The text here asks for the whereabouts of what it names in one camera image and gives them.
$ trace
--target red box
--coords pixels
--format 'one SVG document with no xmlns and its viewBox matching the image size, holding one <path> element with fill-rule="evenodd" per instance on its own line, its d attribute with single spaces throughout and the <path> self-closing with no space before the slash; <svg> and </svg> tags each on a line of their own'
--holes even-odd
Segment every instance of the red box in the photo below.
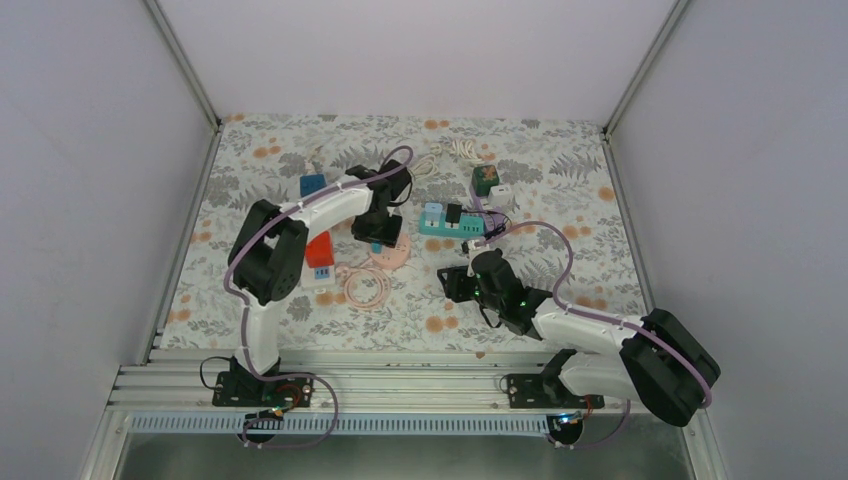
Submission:
<svg viewBox="0 0 848 480">
<path fill-rule="evenodd" d="M 330 232 L 324 232 L 306 244 L 306 264 L 309 268 L 329 267 L 334 263 Z"/>
</svg>

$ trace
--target white wall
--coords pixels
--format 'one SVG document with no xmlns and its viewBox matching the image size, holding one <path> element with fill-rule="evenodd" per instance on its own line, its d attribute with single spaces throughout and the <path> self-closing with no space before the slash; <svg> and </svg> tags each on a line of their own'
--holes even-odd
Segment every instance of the white wall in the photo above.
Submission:
<svg viewBox="0 0 848 480">
<path fill-rule="evenodd" d="M 140 1 L 0 6 L 0 477 L 77 478 L 211 131 Z"/>
<path fill-rule="evenodd" d="M 613 134 L 735 479 L 848 478 L 848 3 L 694 2 Z"/>
<path fill-rule="evenodd" d="M 219 114 L 605 123 L 673 0 L 160 0 Z"/>
</svg>

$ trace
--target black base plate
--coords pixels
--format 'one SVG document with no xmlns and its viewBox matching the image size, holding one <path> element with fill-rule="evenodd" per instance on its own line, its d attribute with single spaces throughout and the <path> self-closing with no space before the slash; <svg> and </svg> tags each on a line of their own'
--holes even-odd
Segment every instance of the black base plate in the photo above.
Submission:
<svg viewBox="0 0 848 480">
<path fill-rule="evenodd" d="M 216 407 L 278 407 L 285 406 L 292 398 L 292 388 L 284 388 L 286 385 L 295 385 L 300 391 L 300 399 L 297 407 L 309 407 L 312 399 L 312 380 L 306 378 L 294 378 L 269 382 L 263 384 L 261 396 L 256 395 L 244 388 L 236 381 L 232 372 L 220 372 L 215 383 L 216 390 L 212 396 L 212 405 Z M 303 393 L 303 387 L 309 386 L 309 393 Z"/>
<path fill-rule="evenodd" d="M 586 399 L 565 391 L 556 399 L 545 393 L 542 388 L 542 376 L 536 373 L 512 373 L 506 376 L 504 387 L 507 392 L 515 388 L 515 393 L 509 395 L 509 408 L 526 408 L 531 410 L 542 408 L 587 408 Z M 592 408 L 604 406 L 604 397 L 589 395 Z"/>
</svg>

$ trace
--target green box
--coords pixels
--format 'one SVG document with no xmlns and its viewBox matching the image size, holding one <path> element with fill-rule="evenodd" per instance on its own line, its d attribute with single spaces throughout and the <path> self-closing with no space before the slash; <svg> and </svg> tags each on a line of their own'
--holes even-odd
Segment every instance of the green box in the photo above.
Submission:
<svg viewBox="0 0 848 480">
<path fill-rule="evenodd" d="M 474 193 L 478 197 L 489 196 L 489 190 L 500 185 L 500 183 L 501 179 L 494 165 L 474 167 L 474 171 L 471 173 L 471 186 L 474 187 Z"/>
</svg>

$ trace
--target power strip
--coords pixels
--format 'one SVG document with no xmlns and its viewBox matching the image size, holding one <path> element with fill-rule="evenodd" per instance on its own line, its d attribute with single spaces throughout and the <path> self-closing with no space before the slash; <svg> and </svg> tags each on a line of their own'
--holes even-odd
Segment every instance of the power strip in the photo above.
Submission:
<svg viewBox="0 0 848 480">
<path fill-rule="evenodd" d="M 336 267 L 330 265 L 327 267 L 310 268 L 306 262 L 303 262 L 303 269 L 300 273 L 300 286 L 309 290 L 317 290 L 319 288 L 329 288 L 336 285 Z"/>
<path fill-rule="evenodd" d="M 475 238 L 482 237 L 485 232 L 485 222 L 480 217 L 462 214 L 459 217 L 459 224 L 456 227 L 449 227 L 445 224 L 445 213 L 439 215 L 439 220 L 428 220 L 427 213 L 421 212 L 421 220 L 418 222 L 418 231 L 422 235 L 431 235 L 434 237 L 451 237 L 451 238 Z"/>
</svg>

